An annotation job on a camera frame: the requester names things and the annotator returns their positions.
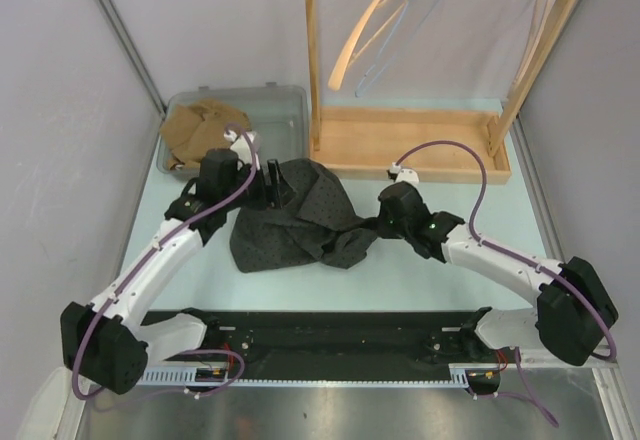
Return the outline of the dark grey dotted skirt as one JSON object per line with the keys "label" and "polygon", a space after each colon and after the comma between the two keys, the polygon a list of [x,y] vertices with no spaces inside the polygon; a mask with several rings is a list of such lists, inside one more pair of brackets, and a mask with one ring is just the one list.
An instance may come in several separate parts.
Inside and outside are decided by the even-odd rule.
{"label": "dark grey dotted skirt", "polygon": [[281,165],[295,196],[283,209],[239,210],[229,246],[243,273],[312,263],[349,269],[378,239],[377,221],[362,218],[340,179],[310,159]]}

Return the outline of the light wooden hanger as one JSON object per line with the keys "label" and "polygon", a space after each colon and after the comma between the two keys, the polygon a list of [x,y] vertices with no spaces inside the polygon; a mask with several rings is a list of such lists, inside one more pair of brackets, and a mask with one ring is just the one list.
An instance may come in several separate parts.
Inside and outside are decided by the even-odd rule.
{"label": "light wooden hanger", "polygon": [[543,29],[550,15],[555,0],[535,0],[531,18],[529,33],[523,56],[518,70],[514,76],[510,91],[513,92],[522,81],[526,70],[530,66],[535,50],[537,49]]}

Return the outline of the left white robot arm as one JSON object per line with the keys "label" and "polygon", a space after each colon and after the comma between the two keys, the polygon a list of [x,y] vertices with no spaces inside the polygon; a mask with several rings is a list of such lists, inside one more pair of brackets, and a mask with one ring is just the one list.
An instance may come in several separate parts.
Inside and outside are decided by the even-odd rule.
{"label": "left white robot arm", "polygon": [[74,394],[89,399],[86,378],[116,394],[130,391],[146,368],[176,355],[207,360],[221,347],[220,334],[197,309],[167,320],[144,319],[170,280],[201,251],[240,208],[281,209],[294,197],[275,159],[260,164],[253,152],[209,151],[199,174],[169,205],[149,245],[88,304],[70,303],[60,317],[63,361]]}

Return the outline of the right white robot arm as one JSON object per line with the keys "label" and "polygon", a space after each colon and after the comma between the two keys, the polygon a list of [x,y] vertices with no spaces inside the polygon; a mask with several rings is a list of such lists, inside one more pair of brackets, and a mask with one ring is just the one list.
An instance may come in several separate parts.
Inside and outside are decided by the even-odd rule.
{"label": "right white robot arm", "polygon": [[593,266],[578,257],[566,263],[514,252],[474,236],[469,223],[449,212],[430,212],[408,182],[378,196],[377,232],[406,241],[424,259],[478,273],[524,299],[525,309],[483,307],[461,336],[463,353],[484,361],[506,347],[545,348],[557,359],[582,366],[618,318]]}

